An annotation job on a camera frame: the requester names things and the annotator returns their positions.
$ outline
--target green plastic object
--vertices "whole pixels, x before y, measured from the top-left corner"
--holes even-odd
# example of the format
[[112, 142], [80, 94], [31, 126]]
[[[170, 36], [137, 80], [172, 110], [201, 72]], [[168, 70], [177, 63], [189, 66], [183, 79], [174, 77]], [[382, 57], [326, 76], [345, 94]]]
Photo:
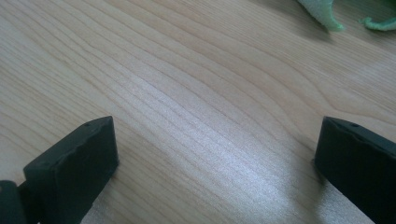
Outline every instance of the green plastic object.
[[[326, 26], [330, 31], [342, 31], [344, 26], [338, 22], [332, 14], [333, 0], [298, 0], [308, 12]], [[365, 18], [360, 22], [368, 29], [378, 31], [396, 30], [396, 18], [386, 21], [375, 22], [372, 18]]]

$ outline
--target green toy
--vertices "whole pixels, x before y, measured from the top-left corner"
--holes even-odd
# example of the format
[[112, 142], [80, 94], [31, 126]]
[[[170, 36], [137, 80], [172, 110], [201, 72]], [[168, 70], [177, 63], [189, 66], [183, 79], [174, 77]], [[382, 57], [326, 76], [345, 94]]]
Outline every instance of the green toy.
[[[332, 15], [333, 0], [298, 0], [311, 15], [331, 31], [342, 31], [344, 26]], [[396, 30], [396, 18], [382, 22], [374, 22], [371, 18], [361, 20], [368, 29], [389, 31]]]

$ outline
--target light wood surface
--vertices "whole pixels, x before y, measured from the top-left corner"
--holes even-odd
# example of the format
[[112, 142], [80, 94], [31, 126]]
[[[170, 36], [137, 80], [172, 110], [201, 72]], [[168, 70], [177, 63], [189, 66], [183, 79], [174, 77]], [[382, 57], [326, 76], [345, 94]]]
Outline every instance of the light wood surface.
[[371, 223], [311, 165], [323, 116], [396, 140], [395, 33], [336, 2], [1, 0], [0, 179], [111, 115], [120, 167], [83, 223]]

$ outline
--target wood grain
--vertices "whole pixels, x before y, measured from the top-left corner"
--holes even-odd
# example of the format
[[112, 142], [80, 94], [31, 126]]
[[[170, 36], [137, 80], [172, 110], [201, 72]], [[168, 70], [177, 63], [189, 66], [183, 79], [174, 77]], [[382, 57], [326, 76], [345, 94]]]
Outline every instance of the wood grain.
[[396, 140], [395, 33], [357, 22], [393, 12], [356, 2], [328, 33], [290, 0], [2, 0], [0, 179], [111, 115], [83, 223], [371, 223], [311, 165], [325, 115]]

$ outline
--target black object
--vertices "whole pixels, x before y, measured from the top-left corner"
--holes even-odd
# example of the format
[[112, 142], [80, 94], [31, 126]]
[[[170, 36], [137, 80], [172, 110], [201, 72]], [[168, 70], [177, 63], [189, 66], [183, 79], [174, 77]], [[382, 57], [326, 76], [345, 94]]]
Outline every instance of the black object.
[[118, 165], [113, 118], [87, 122], [24, 167], [18, 188], [0, 181], [0, 223], [79, 223]]
[[315, 165], [375, 223], [396, 223], [396, 144], [355, 123], [323, 119]]

